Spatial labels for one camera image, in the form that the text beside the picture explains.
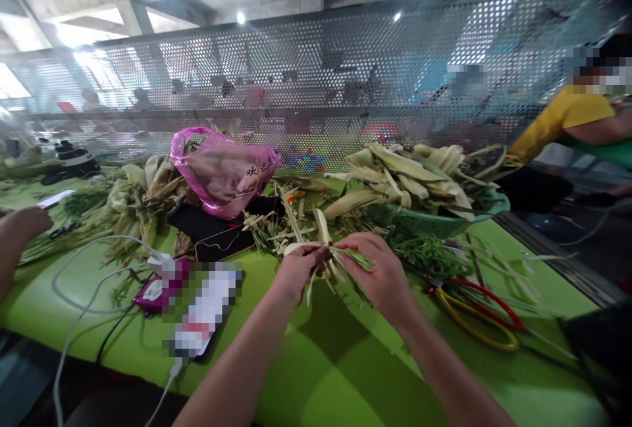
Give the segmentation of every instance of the hand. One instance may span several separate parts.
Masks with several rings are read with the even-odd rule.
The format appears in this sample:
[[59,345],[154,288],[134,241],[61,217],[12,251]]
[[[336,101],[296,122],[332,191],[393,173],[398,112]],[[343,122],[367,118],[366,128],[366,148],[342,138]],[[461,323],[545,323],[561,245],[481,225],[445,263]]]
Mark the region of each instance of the hand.
[[50,230],[53,220],[44,209],[39,207],[26,207],[7,214],[0,221],[2,226],[8,228],[12,235],[20,236],[30,241],[36,236]]
[[340,249],[355,249],[371,263],[367,271],[351,257],[338,254],[340,262],[364,289],[369,300],[395,328],[411,314],[417,314],[417,303],[408,286],[400,260],[385,240],[373,233],[354,233],[334,245]]
[[303,288],[307,284],[311,273],[329,256],[329,249],[325,246],[302,246],[285,256],[278,269],[271,290],[286,295],[295,305],[299,305],[303,298]]

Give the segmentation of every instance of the green table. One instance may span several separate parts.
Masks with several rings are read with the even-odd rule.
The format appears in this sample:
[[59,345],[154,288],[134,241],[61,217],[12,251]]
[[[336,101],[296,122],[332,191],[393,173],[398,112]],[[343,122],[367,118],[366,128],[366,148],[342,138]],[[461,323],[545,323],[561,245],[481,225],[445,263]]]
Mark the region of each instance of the green table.
[[[0,206],[18,208],[35,203],[27,191],[4,194]],[[509,260],[526,248],[493,221],[473,231],[493,243]],[[159,238],[159,249],[172,253],[175,232]],[[116,269],[98,269],[105,246],[89,248],[60,279],[61,289],[86,304],[97,282]],[[50,258],[20,270],[7,299],[0,307],[0,324],[29,338],[61,350],[79,311],[51,291],[51,279],[66,256]],[[248,251],[234,258],[246,272],[242,295],[204,365],[189,366],[173,390],[190,395],[221,356],[262,298],[274,278],[276,260]],[[566,316],[576,316],[595,306],[544,263],[535,264],[533,280],[542,293],[542,306]],[[493,271],[486,280],[496,293],[510,294],[507,282]],[[104,284],[95,309],[110,309],[108,292],[120,281]],[[410,282],[423,312],[441,331],[457,354],[489,389],[519,426],[575,427],[602,415],[588,385],[528,353],[494,351],[473,338],[422,293],[419,280]],[[320,281],[314,284],[313,304],[293,314],[285,340],[269,373],[257,409],[256,421],[265,426],[400,426],[445,424],[428,385],[420,376],[397,333],[382,316],[355,294],[334,297]],[[517,311],[527,324],[564,345],[553,318]],[[70,355],[94,361],[99,346],[119,315],[86,315],[70,345]],[[164,386],[172,359],[162,348],[170,326],[161,318],[146,320],[136,309],[110,339],[103,363],[114,370],[140,376]],[[534,339],[528,340],[554,354]]]

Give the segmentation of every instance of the perforated metal panel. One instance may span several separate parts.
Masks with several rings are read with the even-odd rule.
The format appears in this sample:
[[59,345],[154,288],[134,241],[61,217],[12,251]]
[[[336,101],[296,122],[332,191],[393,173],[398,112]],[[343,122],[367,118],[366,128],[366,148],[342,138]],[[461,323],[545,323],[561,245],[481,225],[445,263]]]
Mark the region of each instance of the perforated metal panel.
[[600,45],[622,18],[616,0],[409,0],[38,51],[0,61],[32,94],[3,106],[14,130],[109,162],[216,126],[279,147],[283,170],[335,172],[374,139],[511,143],[574,48]]

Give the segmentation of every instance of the pink plastic bag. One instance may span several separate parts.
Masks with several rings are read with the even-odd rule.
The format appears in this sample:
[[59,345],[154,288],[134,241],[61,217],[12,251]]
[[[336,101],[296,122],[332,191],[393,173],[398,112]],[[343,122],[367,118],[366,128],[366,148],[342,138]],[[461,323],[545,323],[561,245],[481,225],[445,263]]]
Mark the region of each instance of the pink plastic bag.
[[[194,134],[208,134],[198,149],[184,154]],[[208,128],[186,128],[173,136],[171,162],[198,194],[204,211],[223,220],[239,216],[259,197],[281,160],[277,149],[247,145]]]

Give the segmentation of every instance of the floor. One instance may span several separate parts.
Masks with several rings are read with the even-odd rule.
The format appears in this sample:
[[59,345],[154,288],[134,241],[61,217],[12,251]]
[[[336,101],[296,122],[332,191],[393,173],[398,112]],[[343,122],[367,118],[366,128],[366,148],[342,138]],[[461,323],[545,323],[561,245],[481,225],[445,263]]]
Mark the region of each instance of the floor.
[[564,178],[574,185],[575,191],[569,201],[556,208],[555,214],[565,218],[568,225],[563,231],[545,234],[561,243],[564,251],[575,253],[574,257],[583,264],[632,295],[632,199],[605,210],[580,207],[570,201],[582,193],[607,191],[629,182],[632,172],[601,163],[588,172],[581,167],[568,169]]

